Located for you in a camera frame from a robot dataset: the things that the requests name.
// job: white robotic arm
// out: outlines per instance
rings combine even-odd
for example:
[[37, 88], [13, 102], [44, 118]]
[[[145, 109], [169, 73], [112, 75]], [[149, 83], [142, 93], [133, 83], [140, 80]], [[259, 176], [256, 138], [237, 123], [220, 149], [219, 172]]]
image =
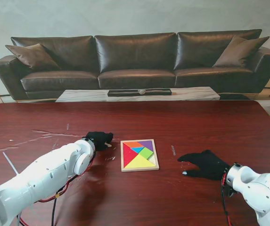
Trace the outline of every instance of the white robotic arm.
[[234, 164], [226, 180], [255, 210], [259, 225], [270, 226], [270, 173], [258, 174], [247, 166]]
[[95, 153], [89, 139], [78, 140], [35, 160], [23, 172], [0, 185], [0, 226], [9, 226], [22, 210], [45, 199], [81, 175]]

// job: throw pillow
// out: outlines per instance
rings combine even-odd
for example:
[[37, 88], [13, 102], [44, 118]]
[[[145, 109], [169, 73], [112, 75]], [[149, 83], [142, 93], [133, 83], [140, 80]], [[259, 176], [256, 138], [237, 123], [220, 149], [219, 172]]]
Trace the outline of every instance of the throw pillow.
[[247, 40], [234, 36], [213, 67], [246, 66], [248, 58], [268, 39], [269, 37]]
[[35, 71], [57, 71], [60, 67], [45, 51], [41, 44], [33, 46], [9, 46], [5, 45], [7, 49], [30, 69]]

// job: blue triangle piece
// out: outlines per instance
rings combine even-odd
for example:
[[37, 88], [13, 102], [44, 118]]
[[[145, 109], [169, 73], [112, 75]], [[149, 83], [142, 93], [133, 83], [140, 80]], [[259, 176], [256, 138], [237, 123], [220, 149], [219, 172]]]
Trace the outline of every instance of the blue triangle piece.
[[132, 147], [131, 149], [137, 153], [139, 153], [144, 147]]

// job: black leather couch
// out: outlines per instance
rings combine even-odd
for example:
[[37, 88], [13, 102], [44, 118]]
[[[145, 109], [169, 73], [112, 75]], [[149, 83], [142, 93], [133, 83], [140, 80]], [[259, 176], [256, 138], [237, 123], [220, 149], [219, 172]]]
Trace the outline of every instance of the black leather couch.
[[62, 71], [33, 72], [15, 56], [0, 59], [0, 78], [15, 100], [58, 98], [66, 89], [146, 89], [209, 86], [217, 93], [260, 93], [270, 79], [270, 49], [247, 67], [212, 67], [233, 36], [261, 30], [180, 32], [72, 38], [17, 38], [42, 44]]

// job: red triangle piece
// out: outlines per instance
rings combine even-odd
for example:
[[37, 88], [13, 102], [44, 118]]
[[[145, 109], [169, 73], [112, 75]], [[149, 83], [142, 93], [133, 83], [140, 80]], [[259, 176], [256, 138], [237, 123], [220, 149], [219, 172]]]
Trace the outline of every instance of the red triangle piece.
[[136, 156], [137, 152], [131, 150], [127, 145], [123, 144], [123, 168], [127, 166]]

